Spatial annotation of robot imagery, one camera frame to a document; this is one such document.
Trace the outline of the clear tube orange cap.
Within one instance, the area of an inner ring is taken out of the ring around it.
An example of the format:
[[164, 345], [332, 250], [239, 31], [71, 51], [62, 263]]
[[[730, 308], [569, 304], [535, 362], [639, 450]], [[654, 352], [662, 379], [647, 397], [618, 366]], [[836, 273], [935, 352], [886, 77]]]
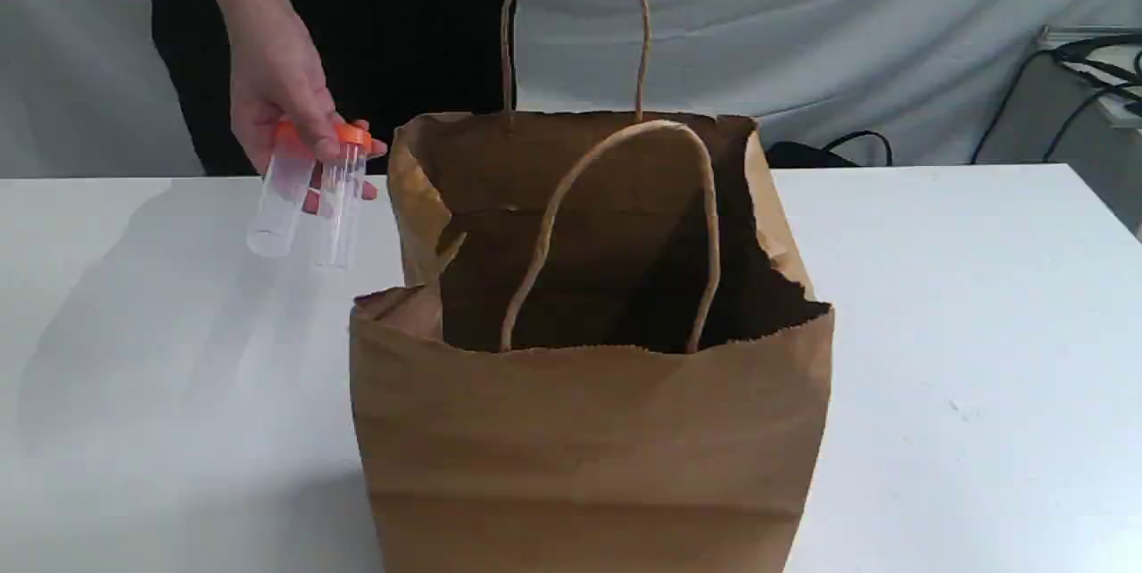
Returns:
[[337, 134], [339, 158], [322, 163], [319, 181], [317, 266], [345, 269], [353, 255], [372, 137], [359, 124], [338, 126]]
[[270, 145], [270, 163], [262, 175], [262, 197], [246, 234], [254, 255], [283, 257], [290, 253], [301, 207], [309, 194], [317, 158], [311, 153], [293, 124], [278, 124]]

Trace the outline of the brown paper bag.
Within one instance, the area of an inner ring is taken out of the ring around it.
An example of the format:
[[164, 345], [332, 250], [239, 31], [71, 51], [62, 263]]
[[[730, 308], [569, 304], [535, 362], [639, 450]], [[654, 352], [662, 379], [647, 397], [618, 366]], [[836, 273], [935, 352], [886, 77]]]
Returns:
[[404, 286], [357, 297], [353, 422], [387, 572], [782, 572], [831, 402], [753, 118], [514, 105], [409, 121]]

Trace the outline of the person's dark torso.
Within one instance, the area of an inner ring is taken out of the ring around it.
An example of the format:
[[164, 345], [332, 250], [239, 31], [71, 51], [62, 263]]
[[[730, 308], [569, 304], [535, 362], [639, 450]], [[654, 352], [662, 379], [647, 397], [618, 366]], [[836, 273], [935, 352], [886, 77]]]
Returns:
[[[502, 0], [290, 0], [347, 119], [391, 137], [421, 113], [502, 110]], [[231, 130], [231, 49], [215, 0], [151, 0], [151, 33], [209, 176], [250, 176]]]

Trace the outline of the black object behind table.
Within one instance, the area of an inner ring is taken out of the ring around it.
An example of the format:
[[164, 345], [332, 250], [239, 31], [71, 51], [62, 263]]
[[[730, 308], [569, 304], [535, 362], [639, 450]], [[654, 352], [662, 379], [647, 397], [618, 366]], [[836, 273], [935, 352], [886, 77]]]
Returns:
[[827, 147], [815, 147], [804, 145], [801, 142], [777, 142], [765, 150], [765, 158], [771, 168], [859, 168], [855, 162], [841, 158], [839, 154], [827, 150]]

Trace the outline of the grey backdrop curtain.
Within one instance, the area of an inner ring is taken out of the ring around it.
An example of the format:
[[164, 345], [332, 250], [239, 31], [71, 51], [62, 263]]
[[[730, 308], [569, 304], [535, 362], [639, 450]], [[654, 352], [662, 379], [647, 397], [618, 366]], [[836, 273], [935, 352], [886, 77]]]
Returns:
[[[1037, 29], [1139, 24], [1139, 0], [649, 0], [650, 108], [770, 139], [876, 129], [962, 162]], [[199, 176], [151, 0], [3, 0], [3, 176]]]

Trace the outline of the grey box at right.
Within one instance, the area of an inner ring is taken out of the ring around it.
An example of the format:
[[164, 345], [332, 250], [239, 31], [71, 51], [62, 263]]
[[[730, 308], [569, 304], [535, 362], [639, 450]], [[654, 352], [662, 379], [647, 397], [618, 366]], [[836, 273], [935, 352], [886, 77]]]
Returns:
[[972, 150], [972, 166], [1070, 166], [1139, 236], [1141, 29], [1045, 27]]

